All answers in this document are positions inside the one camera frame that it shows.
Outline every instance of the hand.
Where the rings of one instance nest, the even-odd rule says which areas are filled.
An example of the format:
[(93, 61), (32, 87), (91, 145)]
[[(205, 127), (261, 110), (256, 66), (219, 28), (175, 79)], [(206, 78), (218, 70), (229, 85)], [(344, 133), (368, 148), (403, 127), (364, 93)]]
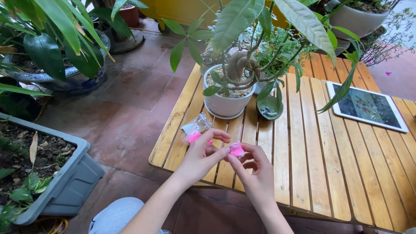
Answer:
[(230, 153), (228, 147), (217, 149), (208, 146), (208, 141), (212, 139), (230, 143), (231, 137), (225, 131), (211, 128), (191, 144), (178, 169), (172, 175), (180, 178), (179, 181), (183, 183), (185, 189), (200, 181), (215, 164)]
[[(251, 203), (256, 209), (276, 204), (273, 166), (263, 149), (246, 143), (241, 143), (241, 148), (248, 153), (239, 159), (228, 156), (228, 161), (243, 183)], [(248, 168), (255, 172), (249, 174), (245, 170)]]

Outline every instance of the blue and white ceramic pot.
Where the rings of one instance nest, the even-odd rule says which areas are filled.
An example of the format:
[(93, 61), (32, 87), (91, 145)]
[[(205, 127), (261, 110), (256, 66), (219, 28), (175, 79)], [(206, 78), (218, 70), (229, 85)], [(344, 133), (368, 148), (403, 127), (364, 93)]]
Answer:
[[(101, 41), (107, 50), (110, 49), (110, 39), (101, 31), (97, 31)], [(106, 72), (106, 57), (107, 54), (100, 49), (101, 54), (104, 57), (104, 65), (102, 69), (98, 71), (97, 79), (90, 79), (82, 74), (76, 67), (70, 67), (65, 69), (66, 81), (59, 81), (51, 78), (48, 74), (35, 74), (25, 72), (13, 72), (7, 71), (7, 74), (18, 81), (33, 82), (49, 90), (66, 92), (71, 95), (86, 94), (97, 89), (104, 80), (104, 74)], [(8, 54), (3, 59), (3, 62), (10, 63), (12, 60), (12, 54)]]

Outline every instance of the gray pants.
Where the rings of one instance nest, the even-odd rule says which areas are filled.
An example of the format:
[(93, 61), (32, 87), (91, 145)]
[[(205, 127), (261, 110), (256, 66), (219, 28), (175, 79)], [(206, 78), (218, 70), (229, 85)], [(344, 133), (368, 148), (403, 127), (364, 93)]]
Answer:
[(144, 206), (135, 197), (118, 199), (99, 212), (89, 225), (88, 234), (118, 234)]

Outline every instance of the green ceramic dish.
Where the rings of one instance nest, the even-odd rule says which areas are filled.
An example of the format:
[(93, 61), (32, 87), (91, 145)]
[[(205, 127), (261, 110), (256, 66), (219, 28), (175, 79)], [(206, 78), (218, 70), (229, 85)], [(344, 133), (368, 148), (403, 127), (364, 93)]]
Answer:
[[(263, 114), (260, 110), (265, 107), (269, 108), (269, 113), (276, 113), (276, 115), (266, 115)], [(257, 114), (261, 116), (265, 120), (275, 120), (279, 118), (283, 113), (283, 108), (280, 113), (277, 113), (277, 101), (276, 98), (273, 96), (267, 96), (265, 99), (258, 101), (256, 104)]]

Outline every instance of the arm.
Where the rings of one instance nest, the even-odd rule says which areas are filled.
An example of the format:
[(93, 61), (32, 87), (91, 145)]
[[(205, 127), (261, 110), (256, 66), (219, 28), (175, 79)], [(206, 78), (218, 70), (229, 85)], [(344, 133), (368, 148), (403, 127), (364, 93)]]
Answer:
[[(272, 164), (260, 146), (241, 143), (241, 147), (248, 153), (240, 159), (228, 156), (227, 160), (243, 183), (244, 190), (260, 215), (267, 233), (293, 234), (275, 200)], [(248, 168), (253, 168), (254, 172), (249, 174), (246, 171)]]
[(230, 143), (230, 136), (222, 130), (210, 129), (190, 147), (178, 169), (150, 197), (142, 209), (128, 222), (119, 234), (155, 234), (165, 222), (173, 204), (194, 183), (228, 155), (230, 149), (207, 146), (211, 139)]

